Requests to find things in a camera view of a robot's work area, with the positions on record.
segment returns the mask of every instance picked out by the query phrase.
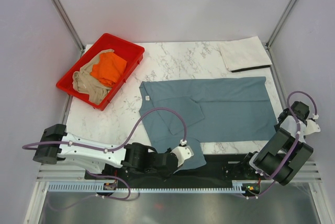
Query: white wall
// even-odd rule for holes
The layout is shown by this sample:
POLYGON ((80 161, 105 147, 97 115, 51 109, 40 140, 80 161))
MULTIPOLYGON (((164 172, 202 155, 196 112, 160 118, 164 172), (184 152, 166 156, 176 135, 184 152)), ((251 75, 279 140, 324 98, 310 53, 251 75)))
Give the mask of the white wall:
POLYGON ((314 147, 335 209, 335 2, 299 0, 272 51, 286 93, 302 90, 318 105, 322 132, 307 138, 314 147))
POLYGON ((134 42, 266 42, 289 0, 61 0, 85 44, 108 32, 134 42))
POLYGON ((57 80, 79 57, 50 0, 0 0, 0 223, 24 220, 39 164, 21 146, 60 122, 57 80))

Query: red basket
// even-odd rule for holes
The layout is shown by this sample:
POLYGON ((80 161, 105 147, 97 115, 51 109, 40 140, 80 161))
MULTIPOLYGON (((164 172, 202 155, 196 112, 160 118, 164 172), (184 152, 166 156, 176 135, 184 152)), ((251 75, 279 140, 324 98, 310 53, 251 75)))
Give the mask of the red basket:
POLYGON ((143 59, 144 48, 128 42, 126 40, 120 39, 118 37, 112 36, 111 34, 103 34, 92 47, 74 64, 74 66, 62 77, 56 84, 56 87, 65 91, 69 95, 77 97, 82 101, 92 105, 94 108, 104 110, 109 104, 111 99, 119 91, 121 86, 126 82, 127 78, 134 71, 136 66, 140 64, 143 59), (87 64, 94 56, 96 56, 100 51, 113 49, 115 54, 127 61, 127 66, 124 74, 121 76, 120 80, 113 86, 111 91, 102 100, 99 105, 93 104, 88 101, 88 95, 82 94, 75 91, 72 87, 72 76, 75 71, 87 64))

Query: folded cloth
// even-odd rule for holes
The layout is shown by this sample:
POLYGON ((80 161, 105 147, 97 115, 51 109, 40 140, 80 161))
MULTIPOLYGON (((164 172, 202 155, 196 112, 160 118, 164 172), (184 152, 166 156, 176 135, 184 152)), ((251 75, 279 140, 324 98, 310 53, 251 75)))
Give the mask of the folded cloth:
POLYGON ((100 54, 100 61, 94 64, 91 76, 105 86, 113 87, 125 72, 127 61, 113 52, 100 54))
POLYGON ((88 100, 96 105, 101 103, 111 88, 101 84, 97 79, 92 77, 90 73, 93 65, 99 62, 100 54, 106 52, 114 52, 114 50, 108 49, 99 52, 87 64, 83 65, 79 71, 75 71, 72 76, 73 89, 77 92, 88 94, 90 96, 88 100))
POLYGON ((219 48, 231 72, 267 68, 272 64, 258 37, 220 42, 219 48))
MULTIPOLYGON (((187 144, 194 152, 183 169, 206 164, 200 142, 270 140, 276 117, 265 88, 265 77, 240 79, 142 82, 140 115, 155 107, 179 113, 187 125, 187 144)), ((175 148, 183 125, 167 111, 143 119, 151 144, 158 152, 175 148)))

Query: reflective floor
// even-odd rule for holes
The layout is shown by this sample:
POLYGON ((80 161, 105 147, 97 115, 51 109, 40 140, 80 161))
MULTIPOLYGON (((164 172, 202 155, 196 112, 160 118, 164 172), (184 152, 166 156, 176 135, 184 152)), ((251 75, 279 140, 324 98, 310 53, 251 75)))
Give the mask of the reflective floor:
MULTIPOLYGON (((48 195, 50 204, 61 208, 89 194, 48 195)), ((320 223, 308 184, 275 185, 257 200, 225 194, 147 193, 129 202, 93 197, 61 212, 46 207, 44 214, 47 224, 320 223)))

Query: marble tabletop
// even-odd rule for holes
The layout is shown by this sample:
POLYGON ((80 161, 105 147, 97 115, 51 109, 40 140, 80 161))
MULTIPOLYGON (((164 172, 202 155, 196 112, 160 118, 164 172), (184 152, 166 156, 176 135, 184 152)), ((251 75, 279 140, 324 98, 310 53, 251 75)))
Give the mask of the marble tabletop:
MULTIPOLYGON (((282 112, 281 103, 269 68, 229 72, 223 62, 218 42, 139 43, 145 48, 143 60, 128 78, 127 83, 104 111, 73 98, 67 131, 85 139, 103 143, 121 144, 139 119, 142 104, 139 86, 142 81, 180 79, 218 79, 222 77, 265 76, 265 86, 275 115, 282 112)), ((129 143, 150 145, 141 123, 129 143)), ((266 141, 202 143, 204 154, 232 154, 260 151, 266 141)))

